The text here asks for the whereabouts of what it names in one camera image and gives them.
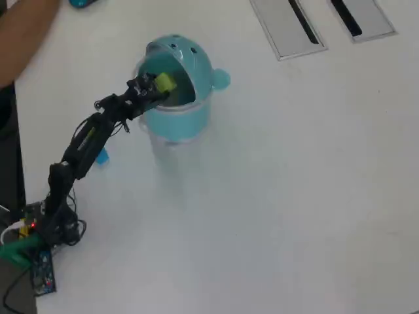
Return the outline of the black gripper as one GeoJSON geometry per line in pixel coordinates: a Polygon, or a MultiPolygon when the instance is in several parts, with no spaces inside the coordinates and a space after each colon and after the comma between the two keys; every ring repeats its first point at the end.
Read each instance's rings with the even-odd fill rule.
{"type": "Polygon", "coordinates": [[[154,92],[152,88],[125,91],[122,101],[123,118],[137,118],[143,113],[163,104],[170,96],[170,92],[154,92]]]}

